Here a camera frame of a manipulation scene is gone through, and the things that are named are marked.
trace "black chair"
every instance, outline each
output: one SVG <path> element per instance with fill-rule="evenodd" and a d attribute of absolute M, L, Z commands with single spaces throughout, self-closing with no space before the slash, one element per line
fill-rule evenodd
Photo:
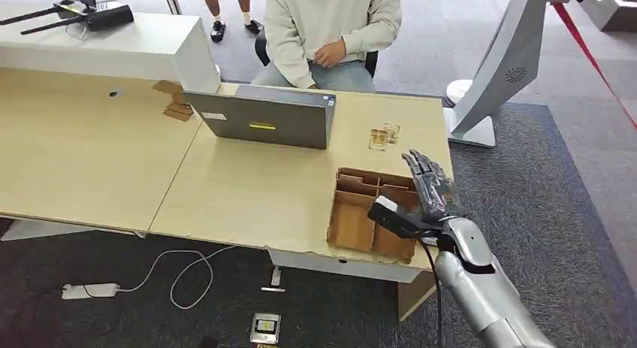
<path fill-rule="evenodd" d="M 258 58 L 261 60 L 263 66 L 267 66 L 270 63 L 270 57 L 267 56 L 267 51 L 265 46 L 267 45 L 267 39 L 265 38 L 265 32 L 262 29 L 261 33 L 256 38 L 255 41 L 255 51 L 257 53 Z M 365 69 L 370 72 L 370 75 L 374 77 L 376 73 L 376 63 L 378 62 L 378 51 L 374 51 L 372 53 L 367 53 L 365 55 Z"/>

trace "carpet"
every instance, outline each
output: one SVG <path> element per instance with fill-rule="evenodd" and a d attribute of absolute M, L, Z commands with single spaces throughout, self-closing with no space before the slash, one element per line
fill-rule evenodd
<path fill-rule="evenodd" d="M 637 301 L 551 113 L 507 104 L 494 122 L 494 149 L 451 146 L 454 175 L 533 318 L 556 346 L 637 346 Z M 164 257 L 145 287 L 114 300 L 62 301 L 48 292 L 28 301 L 55 283 L 132 287 L 164 250 L 220 247 L 99 231 L 2 242 L 0 346 L 197 347 L 211 336 L 222 347 L 249 347 L 254 312 L 282 314 L 283 347 L 435 346 L 435 296 L 400 323 L 391 282 L 283 268 L 287 291 L 262 292 L 269 257 L 245 248 L 212 260 L 213 288 L 191 310 L 169 300 L 173 279 L 195 259 L 187 255 Z M 203 265 L 190 270 L 175 299 L 194 301 L 208 277 Z M 481 346 L 442 295 L 446 346 Z"/>

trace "person's hand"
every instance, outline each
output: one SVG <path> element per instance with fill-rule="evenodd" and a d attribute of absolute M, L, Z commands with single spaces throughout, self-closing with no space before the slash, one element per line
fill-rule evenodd
<path fill-rule="evenodd" d="M 337 42 L 327 44 L 314 53 L 314 63 L 324 68 L 336 66 L 345 57 L 347 49 L 345 41 L 341 38 Z"/>

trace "black shoe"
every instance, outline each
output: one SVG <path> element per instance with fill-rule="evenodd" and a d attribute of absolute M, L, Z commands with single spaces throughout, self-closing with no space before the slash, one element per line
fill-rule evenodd
<path fill-rule="evenodd" d="M 250 24 L 244 26 L 246 27 L 246 30 L 255 35 L 258 35 L 259 32 L 261 32 L 261 29 L 263 29 L 263 25 L 257 20 L 250 20 Z"/>
<path fill-rule="evenodd" d="M 213 39 L 213 42 L 217 43 L 223 40 L 223 35 L 225 34 L 225 23 L 222 21 L 215 21 L 213 24 L 213 31 L 210 33 L 210 38 Z"/>

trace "blue jeans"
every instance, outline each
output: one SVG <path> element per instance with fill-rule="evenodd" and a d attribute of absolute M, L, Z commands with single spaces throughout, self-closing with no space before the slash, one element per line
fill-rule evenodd
<path fill-rule="evenodd" d="M 365 69 L 365 64 L 362 61 L 343 62 L 333 68 L 323 68 L 310 63 L 309 72 L 312 73 L 312 78 L 319 89 L 374 92 L 372 76 Z M 281 75 L 273 62 L 257 74 L 257 77 L 252 81 L 252 85 L 293 87 Z"/>

